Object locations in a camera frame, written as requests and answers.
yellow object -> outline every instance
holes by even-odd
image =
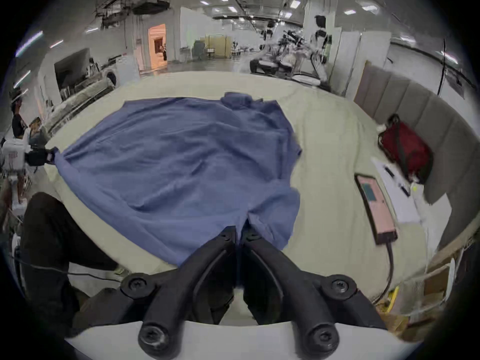
[[[392,296],[390,297],[390,294],[388,295],[388,298],[390,299],[390,304],[388,305],[388,308],[386,312],[389,314],[390,311],[392,310],[393,304],[395,303],[395,299],[397,298],[397,295],[399,294],[399,286],[397,285],[395,289],[393,290]]]

floor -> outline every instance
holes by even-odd
[[[172,72],[185,71],[220,71],[250,73],[250,60],[256,56],[257,52],[245,52],[236,58],[212,58],[200,61],[189,60],[186,63],[169,62],[163,68],[157,68],[152,71],[142,71],[141,76],[158,76]]]

white panel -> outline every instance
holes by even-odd
[[[353,100],[357,93],[357,88],[362,79],[365,62],[369,61],[372,65],[383,68],[387,59],[388,49],[390,48],[391,32],[369,31],[363,32],[358,47],[357,56],[353,66],[352,77],[348,83],[345,97]]]
[[[355,59],[360,32],[342,32],[335,65],[330,76],[332,92],[340,94],[347,86],[347,81]]]
[[[459,113],[480,139],[480,105],[476,93],[467,82],[463,82],[464,97],[462,98],[445,79],[441,87],[440,97]]]
[[[123,86],[131,81],[139,81],[140,74],[136,58],[132,55],[124,55],[117,58],[118,85]]]

doorway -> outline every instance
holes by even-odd
[[[152,69],[167,66],[167,29],[165,24],[160,24],[148,29],[148,49]]]

beige tablecloth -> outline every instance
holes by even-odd
[[[351,101],[264,76],[213,71],[169,73],[122,86],[99,99],[60,129],[47,147],[65,149],[118,110],[125,100],[180,96],[219,99],[229,91],[247,93],[254,99],[277,100],[303,149],[291,177],[291,185],[300,192],[300,210],[284,253],[302,270],[321,275],[345,274],[367,296],[380,293],[388,275],[387,250],[375,245],[354,173],[378,176],[371,157],[386,159],[376,146],[375,122]],[[172,268],[91,212],[54,166],[45,169],[78,225],[114,260],[133,272],[151,274]],[[385,189],[383,192],[389,202]],[[422,227],[397,227],[393,284],[424,268],[426,260]]]

